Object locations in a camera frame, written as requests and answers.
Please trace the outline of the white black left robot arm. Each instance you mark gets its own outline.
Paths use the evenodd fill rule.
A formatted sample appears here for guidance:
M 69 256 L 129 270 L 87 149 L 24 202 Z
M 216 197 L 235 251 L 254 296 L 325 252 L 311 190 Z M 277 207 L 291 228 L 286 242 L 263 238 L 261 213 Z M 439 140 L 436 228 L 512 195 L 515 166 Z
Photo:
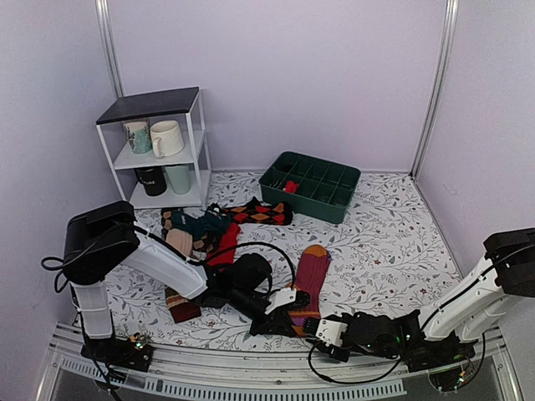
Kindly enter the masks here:
M 135 222 L 133 206 L 117 201 L 73 217 L 68 225 L 62 272 L 78 301 L 91 347 L 107 363 L 124 356 L 114 336 L 105 277 L 116 267 L 136 269 L 199 307 L 229 305 L 250 318 L 250 333 L 295 336 L 290 311 L 306 307 L 310 296 L 296 287 L 258 291 L 271 282 L 272 267 L 257 253 L 211 267 L 183 255 Z

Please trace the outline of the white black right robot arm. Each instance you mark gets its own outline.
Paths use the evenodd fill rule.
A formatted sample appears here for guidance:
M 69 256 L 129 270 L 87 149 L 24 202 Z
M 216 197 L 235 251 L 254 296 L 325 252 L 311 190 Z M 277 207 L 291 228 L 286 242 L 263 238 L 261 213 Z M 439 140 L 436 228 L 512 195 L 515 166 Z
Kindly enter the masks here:
M 440 300 L 404 316 L 365 312 L 308 318 L 303 331 L 330 358 L 351 353 L 399 359 L 411 372 L 473 358 L 482 334 L 523 297 L 534 295 L 534 230 L 504 231 L 484 242 L 474 269 Z

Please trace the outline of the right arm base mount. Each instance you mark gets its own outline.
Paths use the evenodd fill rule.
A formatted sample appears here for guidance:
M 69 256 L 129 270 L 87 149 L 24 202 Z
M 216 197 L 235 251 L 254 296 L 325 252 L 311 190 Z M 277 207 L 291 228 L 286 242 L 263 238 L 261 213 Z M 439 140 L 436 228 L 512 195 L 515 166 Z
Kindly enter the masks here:
M 456 392 L 471 383 L 482 369 L 486 356 L 486 338 L 481 338 L 481 356 L 475 365 L 475 342 L 460 343 L 455 334 L 438 342 L 430 342 L 417 336 L 406 335 L 402 361 L 410 373 L 429 371 L 431 385 L 440 393 Z

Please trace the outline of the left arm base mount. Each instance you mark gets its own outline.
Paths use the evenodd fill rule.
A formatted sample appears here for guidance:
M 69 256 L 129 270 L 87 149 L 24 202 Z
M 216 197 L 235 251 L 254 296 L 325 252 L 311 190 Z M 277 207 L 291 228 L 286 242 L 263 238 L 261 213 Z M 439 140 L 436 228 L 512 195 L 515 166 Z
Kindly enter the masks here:
M 155 349 L 146 344 L 139 348 L 127 339 L 84 339 L 81 355 L 112 366 L 148 372 Z

